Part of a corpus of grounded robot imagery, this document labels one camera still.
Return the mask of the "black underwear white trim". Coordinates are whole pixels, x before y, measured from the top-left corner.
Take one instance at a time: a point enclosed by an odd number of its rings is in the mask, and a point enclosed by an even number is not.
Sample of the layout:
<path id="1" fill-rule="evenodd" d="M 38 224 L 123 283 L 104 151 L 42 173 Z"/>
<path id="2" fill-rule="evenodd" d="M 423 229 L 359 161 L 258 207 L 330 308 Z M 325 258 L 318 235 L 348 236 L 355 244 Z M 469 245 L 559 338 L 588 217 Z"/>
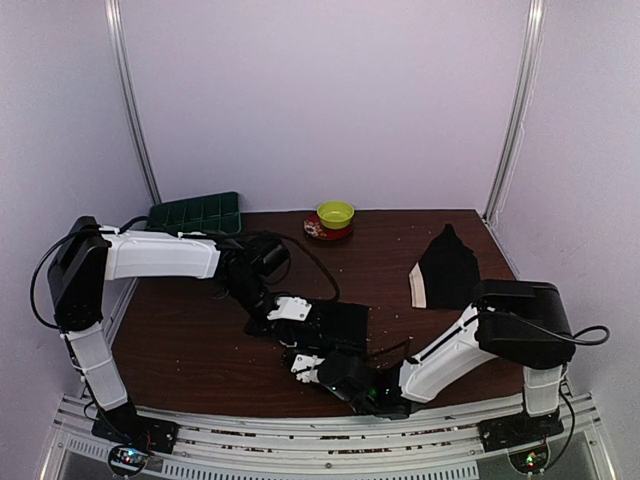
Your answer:
<path id="1" fill-rule="evenodd" d="M 339 352 L 365 359 L 368 316 L 366 305 L 316 300 L 304 320 L 278 320 L 276 338 L 298 353 L 326 357 Z"/>

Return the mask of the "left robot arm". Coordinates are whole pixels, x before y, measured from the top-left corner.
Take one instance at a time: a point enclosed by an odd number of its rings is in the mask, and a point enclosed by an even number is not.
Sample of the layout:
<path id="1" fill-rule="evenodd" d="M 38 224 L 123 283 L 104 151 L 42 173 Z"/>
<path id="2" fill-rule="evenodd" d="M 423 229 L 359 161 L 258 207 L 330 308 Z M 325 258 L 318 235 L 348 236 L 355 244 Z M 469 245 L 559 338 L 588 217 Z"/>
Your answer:
<path id="1" fill-rule="evenodd" d="M 266 284 L 288 254 L 272 232 L 175 233 L 107 227 L 82 216 L 47 254 L 54 327 L 85 380 L 106 429 L 123 444 L 137 442 L 144 424 L 118 370 L 103 323 L 106 283 L 129 279 L 214 280 L 248 314 L 259 335 L 295 344 L 312 324 L 315 302 L 275 294 Z"/>

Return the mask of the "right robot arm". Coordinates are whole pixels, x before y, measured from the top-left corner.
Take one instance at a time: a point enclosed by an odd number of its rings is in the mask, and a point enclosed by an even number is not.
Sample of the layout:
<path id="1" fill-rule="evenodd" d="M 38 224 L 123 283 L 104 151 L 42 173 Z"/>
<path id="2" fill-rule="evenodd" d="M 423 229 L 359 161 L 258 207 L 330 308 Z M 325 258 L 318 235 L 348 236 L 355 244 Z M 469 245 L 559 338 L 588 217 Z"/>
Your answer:
<path id="1" fill-rule="evenodd" d="M 558 288 L 547 282 L 484 280 L 460 317 L 436 340 L 389 369 L 332 351 L 301 351 L 290 371 L 349 404 L 355 413 L 405 419 L 449 384 L 496 358 L 523 368 L 519 440 L 535 440 L 559 408 L 559 385 L 575 346 Z"/>

